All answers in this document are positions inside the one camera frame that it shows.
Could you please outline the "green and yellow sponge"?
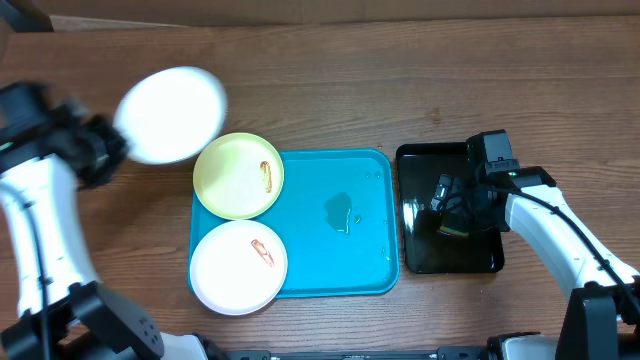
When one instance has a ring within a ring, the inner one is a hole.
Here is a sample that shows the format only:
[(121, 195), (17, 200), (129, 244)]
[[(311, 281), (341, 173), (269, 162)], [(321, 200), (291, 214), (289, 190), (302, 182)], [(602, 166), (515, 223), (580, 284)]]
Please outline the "green and yellow sponge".
[(437, 229), (440, 234), (446, 236), (468, 238), (471, 220), (468, 216), (457, 213), (443, 213), (441, 223)]

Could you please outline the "white plate with small stains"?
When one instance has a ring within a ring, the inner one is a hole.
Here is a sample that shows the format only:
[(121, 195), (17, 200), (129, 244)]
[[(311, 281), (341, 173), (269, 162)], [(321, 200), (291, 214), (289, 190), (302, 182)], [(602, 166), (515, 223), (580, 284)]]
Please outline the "white plate with small stains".
[(190, 66), (152, 74), (120, 101), (113, 126), (128, 143), (129, 158), (147, 165), (189, 159), (221, 132), (226, 91), (210, 72)]

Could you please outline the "white plate with red stain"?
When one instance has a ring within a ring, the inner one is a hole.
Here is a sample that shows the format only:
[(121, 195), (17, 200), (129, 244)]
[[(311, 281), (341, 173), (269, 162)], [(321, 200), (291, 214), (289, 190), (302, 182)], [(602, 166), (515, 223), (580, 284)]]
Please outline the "white plate with red stain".
[(251, 220), (229, 221), (196, 246), (189, 265), (191, 287), (214, 312), (242, 316), (269, 304), (282, 288), (288, 256), (280, 237)]

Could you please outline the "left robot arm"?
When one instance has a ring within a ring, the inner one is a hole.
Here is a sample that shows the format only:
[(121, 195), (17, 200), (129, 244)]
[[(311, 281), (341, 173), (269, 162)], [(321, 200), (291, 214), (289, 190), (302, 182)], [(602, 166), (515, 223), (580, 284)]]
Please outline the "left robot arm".
[(151, 316), (101, 283), (85, 244), (76, 193), (100, 186), (127, 143), (102, 117), (10, 122), (1, 151), (1, 207), (19, 275), (16, 324), (1, 333), (11, 359), (160, 359)]

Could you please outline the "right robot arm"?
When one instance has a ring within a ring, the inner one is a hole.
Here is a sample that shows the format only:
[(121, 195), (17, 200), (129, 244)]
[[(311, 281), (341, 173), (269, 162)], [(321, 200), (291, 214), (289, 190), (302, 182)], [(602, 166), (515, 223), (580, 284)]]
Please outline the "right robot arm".
[(442, 232), (512, 231), (561, 288), (567, 309), (558, 337), (514, 333), (488, 339), (481, 359), (636, 359), (639, 272), (609, 251), (571, 210), (541, 167), (480, 167), (467, 181), (440, 176), (431, 201)]

